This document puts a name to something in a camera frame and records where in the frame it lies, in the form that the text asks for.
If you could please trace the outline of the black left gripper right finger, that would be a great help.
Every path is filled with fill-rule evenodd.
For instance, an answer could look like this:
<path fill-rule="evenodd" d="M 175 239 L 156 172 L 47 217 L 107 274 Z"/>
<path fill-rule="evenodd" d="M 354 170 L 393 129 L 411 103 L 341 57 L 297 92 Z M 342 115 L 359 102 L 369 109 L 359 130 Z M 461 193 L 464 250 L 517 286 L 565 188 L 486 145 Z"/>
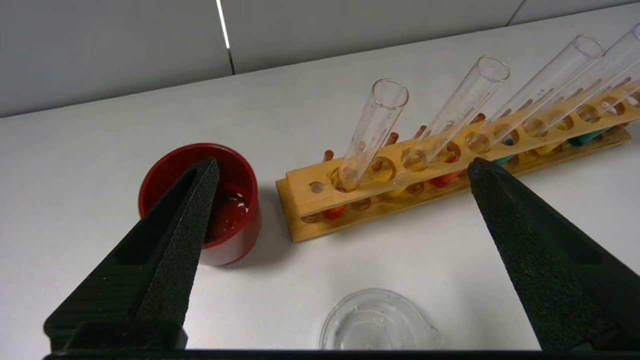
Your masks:
<path fill-rule="evenodd" d="M 640 278 L 502 166 L 475 158 L 471 193 L 543 350 L 637 350 Z"/>

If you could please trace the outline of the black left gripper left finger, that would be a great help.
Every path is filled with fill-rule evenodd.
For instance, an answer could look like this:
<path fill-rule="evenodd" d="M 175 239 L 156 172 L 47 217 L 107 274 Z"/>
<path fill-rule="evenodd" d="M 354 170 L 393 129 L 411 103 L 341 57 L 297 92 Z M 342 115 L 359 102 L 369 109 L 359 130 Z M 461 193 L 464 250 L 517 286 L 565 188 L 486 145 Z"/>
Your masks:
<path fill-rule="evenodd" d="M 52 350 L 178 350 L 220 179 L 190 166 L 44 323 Z"/>

